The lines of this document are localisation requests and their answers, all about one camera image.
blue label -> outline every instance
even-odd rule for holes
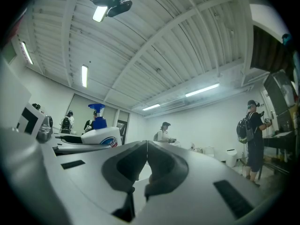
[[[115,137],[108,137],[108,138],[104,139],[100,144],[108,144],[112,148],[114,148],[114,147],[118,146],[118,141]]]

black t-shirt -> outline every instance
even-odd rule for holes
[[[259,129],[259,126],[263,124],[259,113],[254,112],[250,117],[251,127],[254,133],[255,142],[263,142],[263,132]]]
[[[90,124],[90,120],[87,120],[85,125],[84,125],[84,130],[86,129],[87,126],[91,126],[91,130],[94,129],[94,120],[92,121],[92,123]]]

ceiling light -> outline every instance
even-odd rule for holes
[[[160,106],[159,104],[155,104],[155,105],[153,105],[151,107],[144,108],[143,111],[146,111],[146,110],[149,110],[149,109],[152,109],[152,108],[155,108],[155,107],[159,107],[159,106]]]
[[[82,66],[81,81],[83,87],[86,88],[88,86],[88,67],[85,65]]]
[[[97,22],[101,22],[103,21],[106,14],[107,14],[107,7],[97,7],[93,15],[93,20]]]
[[[192,96],[192,95],[195,95],[195,94],[198,94],[198,93],[201,93],[201,92],[205,92],[205,91],[211,90],[211,89],[213,89],[213,88],[217,88],[218,86],[220,86],[219,83],[217,83],[217,84],[215,84],[215,85],[212,85],[212,86],[209,86],[209,87],[207,87],[207,88],[203,88],[203,89],[197,90],[197,91],[195,91],[195,92],[190,92],[190,93],[186,94],[186,97],[190,97],[190,96]]]
[[[26,44],[25,44],[24,42],[22,42],[22,46],[23,46],[23,49],[24,49],[24,51],[25,51],[25,53],[26,53],[26,56],[27,56],[29,62],[30,62],[31,64],[33,64],[33,61],[31,60],[31,57],[29,56],[29,53],[28,53]]]

trash can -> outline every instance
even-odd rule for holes
[[[234,167],[237,159],[236,149],[227,150],[226,153],[227,153],[226,165],[229,167]]]

shoe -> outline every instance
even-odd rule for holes
[[[256,185],[258,188],[261,186],[261,185],[257,184],[257,183],[254,182],[254,181],[253,181],[253,183],[254,183],[254,185]]]

